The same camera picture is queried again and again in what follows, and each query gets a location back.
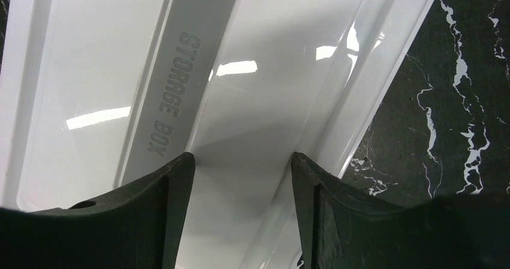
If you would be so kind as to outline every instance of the black plastic part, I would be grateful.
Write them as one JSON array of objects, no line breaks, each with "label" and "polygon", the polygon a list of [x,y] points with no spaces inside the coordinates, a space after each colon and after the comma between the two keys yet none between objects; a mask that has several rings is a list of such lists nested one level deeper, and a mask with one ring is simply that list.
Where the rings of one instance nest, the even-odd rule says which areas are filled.
[{"label": "black plastic part", "polygon": [[195,173],[183,153],[70,209],[0,209],[0,268],[174,268]]},{"label": "black plastic part", "polygon": [[305,269],[510,268],[510,197],[456,195],[399,207],[291,161]]}]

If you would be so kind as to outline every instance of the black marble surface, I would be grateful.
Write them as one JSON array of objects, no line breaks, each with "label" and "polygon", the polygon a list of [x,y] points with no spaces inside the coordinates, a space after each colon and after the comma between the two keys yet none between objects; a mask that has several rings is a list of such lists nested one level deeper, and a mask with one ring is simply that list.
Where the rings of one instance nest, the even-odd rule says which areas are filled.
[{"label": "black marble surface", "polygon": [[509,7],[434,1],[343,181],[403,206],[510,194]]},{"label": "black marble surface", "polygon": [[7,28],[7,14],[9,11],[9,0],[0,0],[0,70],[2,69],[2,58],[4,56],[5,29]]}]

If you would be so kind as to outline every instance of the glossy white plastic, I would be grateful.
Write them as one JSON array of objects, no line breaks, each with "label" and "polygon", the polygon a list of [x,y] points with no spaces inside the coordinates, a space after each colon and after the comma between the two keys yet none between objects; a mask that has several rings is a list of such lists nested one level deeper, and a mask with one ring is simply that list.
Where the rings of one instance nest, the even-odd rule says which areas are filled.
[{"label": "glossy white plastic", "polygon": [[[291,266],[291,153],[342,175],[431,2],[236,1],[185,136],[197,171],[177,268]],[[119,185],[151,36],[178,9],[163,3],[11,0],[2,206],[65,208]]]}]

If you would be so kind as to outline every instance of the white marble veining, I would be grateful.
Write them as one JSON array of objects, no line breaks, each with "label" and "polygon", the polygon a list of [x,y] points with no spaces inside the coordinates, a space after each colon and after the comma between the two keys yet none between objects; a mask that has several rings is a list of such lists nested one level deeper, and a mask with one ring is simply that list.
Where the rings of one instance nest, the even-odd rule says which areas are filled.
[{"label": "white marble veining", "polygon": [[421,71],[422,75],[423,75],[423,79],[425,79],[425,82],[427,83],[428,85],[428,88],[424,88],[422,89],[417,95],[416,95],[416,101],[418,102],[418,106],[423,110],[425,111],[425,116],[427,118],[427,128],[429,129],[429,144],[428,144],[428,148],[427,148],[427,155],[429,156],[429,158],[434,162],[436,163],[437,165],[439,165],[439,167],[441,168],[440,170],[440,180],[439,180],[439,183],[434,186],[433,188],[433,185],[431,184],[431,180],[429,178],[429,172],[428,172],[428,168],[427,166],[425,165],[425,163],[423,162],[422,165],[423,165],[423,168],[425,169],[425,178],[427,179],[428,181],[428,189],[427,189],[427,193],[429,194],[430,198],[434,198],[435,196],[435,192],[437,191],[437,188],[439,188],[439,186],[441,185],[442,181],[443,181],[443,163],[441,162],[440,159],[438,159],[436,156],[434,156],[432,154],[432,149],[434,148],[434,144],[435,144],[435,140],[437,138],[437,131],[435,129],[435,126],[434,126],[434,121],[432,119],[432,108],[431,107],[424,107],[422,105],[422,103],[420,102],[420,96],[426,92],[426,91],[431,91],[434,89],[434,87],[432,86],[432,84],[430,83],[430,77],[427,73],[425,73],[422,69],[422,63],[410,56],[410,55],[407,55],[407,58],[413,63],[415,64],[415,66]]},{"label": "white marble veining", "polygon": [[373,150],[370,146],[372,137],[373,137],[373,130],[372,130],[372,134],[370,135],[370,138],[368,138],[367,142],[360,144],[360,147],[365,149],[364,159],[351,158],[351,162],[349,163],[349,165],[354,168],[355,175],[361,176],[361,177],[363,177],[363,179],[372,180],[373,185],[367,189],[368,190],[367,192],[371,196],[376,196],[376,195],[381,194],[382,192],[385,192],[386,190],[388,190],[389,185],[398,185],[398,182],[396,182],[396,181],[395,182],[383,182],[382,180],[377,179],[375,177],[365,176],[364,174],[360,173],[362,171],[371,170],[377,174],[387,176],[387,174],[377,170],[373,166],[372,162],[369,159],[369,151],[372,151],[372,153],[373,153]]},{"label": "white marble veining", "polygon": [[489,15],[487,15],[487,18],[489,18],[489,20],[493,23],[494,35],[497,38],[496,43],[494,44],[494,56],[496,58],[499,58],[499,59],[505,61],[505,66],[506,66],[505,76],[506,76],[506,80],[508,81],[508,85],[510,85],[510,66],[508,64],[508,59],[504,55],[505,49],[503,48],[503,44],[502,44],[503,39],[501,38],[501,31],[499,30],[499,27],[498,27],[499,19],[497,17],[495,17],[495,15],[494,15],[496,8],[498,7],[498,5],[500,4],[501,1],[502,0],[496,1],[496,3],[494,4],[493,10],[491,11],[491,13],[489,13]]},{"label": "white marble veining", "polygon": [[502,123],[502,124],[504,124],[504,125],[508,125],[508,124],[507,124],[504,120],[502,120],[500,117],[496,117],[496,119],[497,119],[500,123]]},{"label": "white marble veining", "polygon": [[[2,8],[4,9],[4,13],[5,13],[5,18],[7,18],[7,3],[9,3],[9,0],[0,0],[0,3],[2,4]],[[0,31],[0,34],[2,35],[2,38],[4,39],[5,38],[5,34],[3,31]]]},{"label": "white marble veining", "polygon": [[[457,54],[457,61],[456,61],[456,71],[455,76],[453,77],[453,87],[455,88],[455,91],[462,97],[462,107],[466,112],[468,112],[471,116],[473,115],[473,106],[476,105],[477,109],[480,109],[482,113],[485,113],[485,110],[483,106],[480,104],[479,98],[474,95],[476,98],[476,103],[473,104],[468,100],[468,96],[463,94],[459,90],[459,85],[463,81],[467,81],[468,85],[471,87],[472,80],[468,76],[468,65],[466,61],[462,57],[462,33],[457,29],[457,21],[453,19],[453,8],[448,6],[445,3],[445,0],[440,0],[441,8],[446,12],[446,22],[450,26],[450,33],[453,37],[453,48],[455,50],[455,53]],[[459,190],[457,193],[463,193],[468,189],[469,187],[474,187],[474,190],[471,192],[472,194],[478,194],[484,189],[484,185],[482,183],[482,175],[479,170],[479,166],[482,162],[482,156],[481,152],[484,150],[487,150],[490,146],[490,141],[487,138],[487,126],[485,126],[485,122],[481,122],[484,130],[484,139],[485,143],[483,146],[480,144],[475,144],[474,137],[475,137],[475,119],[471,119],[471,121],[467,124],[467,132],[460,132],[462,136],[464,136],[467,139],[467,142],[469,144],[467,150],[469,151],[469,155],[467,157],[466,162],[464,163],[464,181],[465,186],[461,190]],[[472,176],[472,174],[476,174],[476,177],[478,178],[477,184],[474,184],[469,178]]]}]

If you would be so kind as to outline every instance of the small hole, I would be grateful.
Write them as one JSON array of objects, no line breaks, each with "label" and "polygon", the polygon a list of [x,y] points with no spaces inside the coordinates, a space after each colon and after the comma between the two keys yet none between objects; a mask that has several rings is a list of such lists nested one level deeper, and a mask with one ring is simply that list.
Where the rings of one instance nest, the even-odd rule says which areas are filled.
[{"label": "small hole", "polygon": [[94,201],[83,201],[83,202],[79,202],[78,204],[72,206],[71,208],[69,209],[82,209],[82,208],[88,208],[88,207],[92,207],[96,204],[96,202]]}]

